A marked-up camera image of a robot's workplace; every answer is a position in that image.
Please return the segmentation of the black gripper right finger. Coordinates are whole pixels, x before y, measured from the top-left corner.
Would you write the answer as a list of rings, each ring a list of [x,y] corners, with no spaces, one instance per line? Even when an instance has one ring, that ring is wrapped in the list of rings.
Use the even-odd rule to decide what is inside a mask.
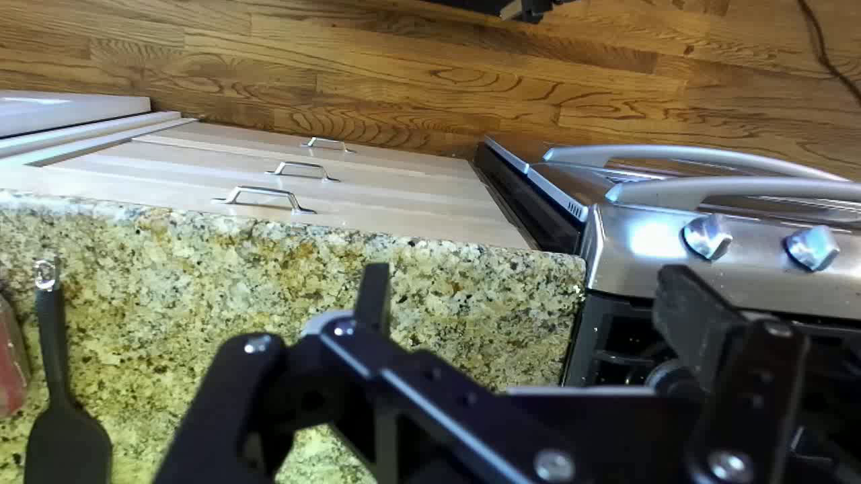
[[[797,431],[809,338],[747,321],[688,267],[665,267],[654,329],[705,392],[686,444],[693,484],[779,484]]]

